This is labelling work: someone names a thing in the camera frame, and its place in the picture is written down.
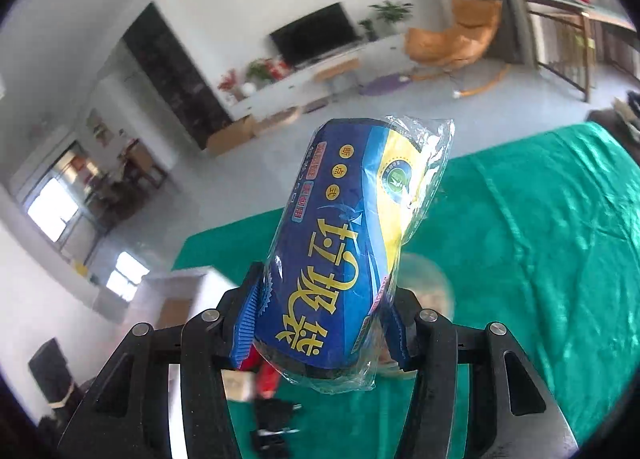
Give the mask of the cardboard box on floor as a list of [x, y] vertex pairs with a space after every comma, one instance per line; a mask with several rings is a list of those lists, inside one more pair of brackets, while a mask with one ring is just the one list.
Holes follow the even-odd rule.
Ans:
[[256, 121], [251, 114], [243, 116], [217, 133], [209, 136], [206, 150], [213, 156], [221, 156], [234, 148], [249, 142], [255, 137]]

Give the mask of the white storage box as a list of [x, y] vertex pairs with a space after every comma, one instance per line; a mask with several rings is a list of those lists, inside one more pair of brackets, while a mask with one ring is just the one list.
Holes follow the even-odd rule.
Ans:
[[[237, 286], [212, 266], [179, 269], [167, 274], [149, 273], [128, 304], [119, 326], [119, 338], [136, 323], [149, 323], [156, 330], [181, 326], [205, 309], [214, 309], [224, 294]], [[168, 430], [171, 457], [188, 457], [178, 365], [168, 366]]]

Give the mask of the black flat television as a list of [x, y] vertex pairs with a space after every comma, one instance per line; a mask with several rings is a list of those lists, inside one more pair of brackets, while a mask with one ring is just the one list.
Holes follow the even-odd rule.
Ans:
[[303, 16], [270, 34], [283, 61], [297, 67], [358, 40], [341, 3]]

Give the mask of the green potted plant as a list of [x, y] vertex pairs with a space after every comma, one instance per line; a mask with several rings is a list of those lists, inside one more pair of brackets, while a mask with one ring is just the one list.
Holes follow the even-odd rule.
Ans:
[[407, 22], [413, 16], [413, 3], [408, 2], [384, 0], [382, 3], [370, 5], [369, 8], [386, 36], [396, 34], [398, 24]]

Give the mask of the blue garbage bag roll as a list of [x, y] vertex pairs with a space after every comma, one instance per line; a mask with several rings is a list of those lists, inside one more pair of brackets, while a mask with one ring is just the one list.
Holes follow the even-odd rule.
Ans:
[[314, 132], [272, 239], [254, 341], [292, 383], [370, 389], [402, 248], [442, 180], [456, 127], [411, 116]]

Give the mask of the purple round floor mat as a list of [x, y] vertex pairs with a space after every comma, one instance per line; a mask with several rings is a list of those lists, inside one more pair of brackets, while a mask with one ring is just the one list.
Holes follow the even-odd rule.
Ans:
[[408, 75], [394, 73], [390, 75], [380, 76], [375, 80], [362, 86], [360, 89], [361, 96], [378, 97], [391, 93], [395, 93], [407, 87], [411, 83]]

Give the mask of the orange lounge chair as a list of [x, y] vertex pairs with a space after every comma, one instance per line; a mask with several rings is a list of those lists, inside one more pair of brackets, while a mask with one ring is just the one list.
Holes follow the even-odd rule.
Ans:
[[406, 77], [421, 82], [446, 75], [454, 86], [454, 99], [492, 89], [509, 73], [510, 63], [505, 63], [490, 81], [474, 88], [462, 88], [456, 74], [486, 55], [501, 23], [502, 6], [501, 0], [451, 0], [452, 26], [442, 31], [409, 28], [404, 52], [416, 66]]

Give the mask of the red flower vase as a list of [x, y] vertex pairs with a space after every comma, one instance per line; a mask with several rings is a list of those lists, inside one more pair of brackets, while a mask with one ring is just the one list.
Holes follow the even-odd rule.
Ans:
[[235, 101], [242, 101], [245, 98], [239, 83], [238, 72], [235, 69], [230, 69], [221, 77], [217, 88], [221, 93], [231, 96]]

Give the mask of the green tablecloth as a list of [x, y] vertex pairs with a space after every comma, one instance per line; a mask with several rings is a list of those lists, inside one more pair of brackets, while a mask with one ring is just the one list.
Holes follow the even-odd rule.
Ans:
[[[240, 283], [264, 259], [281, 210], [186, 239], [174, 269], [213, 266]], [[454, 322], [509, 328], [579, 445], [613, 410], [639, 366], [639, 167], [593, 122], [449, 161], [403, 257], [435, 263]], [[293, 458], [393, 458], [413, 379], [323, 395], [288, 381], [303, 405]]]

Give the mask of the wooden dining chair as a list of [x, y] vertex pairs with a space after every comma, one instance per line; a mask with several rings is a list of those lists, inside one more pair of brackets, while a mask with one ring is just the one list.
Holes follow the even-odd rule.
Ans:
[[136, 179], [144, 178], [156, 189], [162, 187], [168, 176], [163, 167], [155, 161], [150, 150], [139, 139], [131, 141], [122, 150], [122, 161], [131, 176]]

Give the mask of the black glass cabinet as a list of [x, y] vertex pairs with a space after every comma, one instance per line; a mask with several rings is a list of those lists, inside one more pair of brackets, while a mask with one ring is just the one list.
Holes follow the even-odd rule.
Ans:
[[231, 124], [226, 109], [153, 3], [143, 9], [122, 39], [198, 148], [204, 150], [210, 136]]

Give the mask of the small wooden bench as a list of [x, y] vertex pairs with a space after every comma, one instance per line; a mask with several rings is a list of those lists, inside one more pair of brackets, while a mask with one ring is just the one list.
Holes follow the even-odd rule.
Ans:
[[314, 81], [316, 83], [324, 84], [329, 89], [329, 97], [331, 100], [337, 100], [337, 91], [335, 89], [334, 81], [339, 76], [348, 76], [352, 83], [357, 88], [361, 88], [362, 84], [358, 76], [357, 71], [361, 68], [361, 61], [359, 58], [350, 58], [340, 63], [334, 64], [334, 66], [324, 68], [318, 71], [314, 75]]

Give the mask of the white tv cabinet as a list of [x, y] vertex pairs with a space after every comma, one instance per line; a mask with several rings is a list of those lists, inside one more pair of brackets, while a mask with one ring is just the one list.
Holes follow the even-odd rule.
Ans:
[[[321, 98], [346, 92], [369, 84], [381, 76], [405, 72], [412, 62], [404, 53], [405, 35], [396, 34], [372, 43], [360, 44], [335, 56], [297, 70], [277, 81], [258, 89], [254, 94], [236, 104], [226, 104], [232, 120], [251, 114], [256, 120], [267, 118], [289, 107], [299, 107]], [[343, 74], [321, 81], [320, 73], [333, 70], [344, 63], [358, 62], [358, 66]]]

